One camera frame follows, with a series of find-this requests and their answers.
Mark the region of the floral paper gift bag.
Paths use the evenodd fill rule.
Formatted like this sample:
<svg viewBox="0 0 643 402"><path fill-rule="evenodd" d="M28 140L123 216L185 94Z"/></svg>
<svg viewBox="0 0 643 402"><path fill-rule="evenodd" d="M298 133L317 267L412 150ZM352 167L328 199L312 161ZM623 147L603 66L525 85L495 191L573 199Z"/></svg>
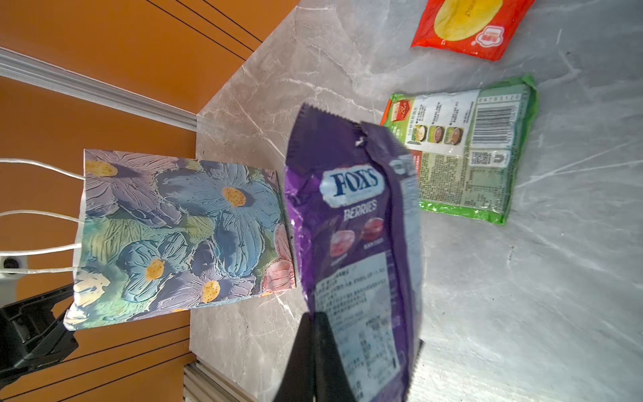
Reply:
<svg viewBox="0 0 643 402"><path fill-rule="evenodd" d="M70 331L292 289L275 171L87 149Z"/></svg>

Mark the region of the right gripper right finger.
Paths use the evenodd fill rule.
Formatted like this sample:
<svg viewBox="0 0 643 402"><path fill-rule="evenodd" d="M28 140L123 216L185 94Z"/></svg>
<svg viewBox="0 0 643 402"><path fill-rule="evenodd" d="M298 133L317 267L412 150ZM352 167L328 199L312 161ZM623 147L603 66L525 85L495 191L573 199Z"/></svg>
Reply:
<svg viewBox="0 0 643 402"><path fill-rule="evenodd" d="M314 313L313 339L316 401L355 402L326 313Z"/></svg>

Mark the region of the green white snack bag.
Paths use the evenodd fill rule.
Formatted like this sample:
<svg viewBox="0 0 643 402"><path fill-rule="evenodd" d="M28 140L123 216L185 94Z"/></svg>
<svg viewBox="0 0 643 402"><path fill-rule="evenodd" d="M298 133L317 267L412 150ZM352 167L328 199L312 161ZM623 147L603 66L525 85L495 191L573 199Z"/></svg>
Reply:
<svg viewBox="0 0 643 402"><path fill-rule="evenodd" d="M539 108L532 75L477 90L393 94L381 121L409 149L420 208L504 225Z"/></svg>

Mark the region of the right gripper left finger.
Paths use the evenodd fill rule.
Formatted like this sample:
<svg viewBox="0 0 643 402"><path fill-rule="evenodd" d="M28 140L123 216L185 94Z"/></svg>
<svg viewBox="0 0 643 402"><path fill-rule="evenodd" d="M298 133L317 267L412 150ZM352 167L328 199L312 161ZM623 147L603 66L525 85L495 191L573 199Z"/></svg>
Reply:
<svg viewBox="0 0 643 402"><path fill-rule="evenodd" d="M274 402L315 400L315 355L313 321L309 313L301 317L286 371Z"/></svg>

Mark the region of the purple Fox's bag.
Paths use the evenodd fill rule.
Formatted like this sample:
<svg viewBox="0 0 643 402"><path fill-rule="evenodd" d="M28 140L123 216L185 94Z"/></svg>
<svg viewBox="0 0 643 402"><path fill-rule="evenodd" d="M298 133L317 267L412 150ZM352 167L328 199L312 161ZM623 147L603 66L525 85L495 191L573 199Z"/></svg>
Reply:
<svg viewBox="0 0 643 402"><path fill-rule="evenodd" d="M406 400L424 274L409 151L386 127L303 105L285 197L308 313L328 315L355 400Z"/></svg>

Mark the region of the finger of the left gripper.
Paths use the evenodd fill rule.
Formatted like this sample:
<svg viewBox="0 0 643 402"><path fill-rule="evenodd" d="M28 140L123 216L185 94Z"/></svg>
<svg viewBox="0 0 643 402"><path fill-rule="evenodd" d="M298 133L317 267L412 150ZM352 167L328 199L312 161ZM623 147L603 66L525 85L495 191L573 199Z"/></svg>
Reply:
<svg viewBox="0 0 643 402"><path fill-rule="evenodd" d="M1 308L1 385L61 363L78 348L75 333L55 316L57 303L73 296L72 285Z"/></svg>

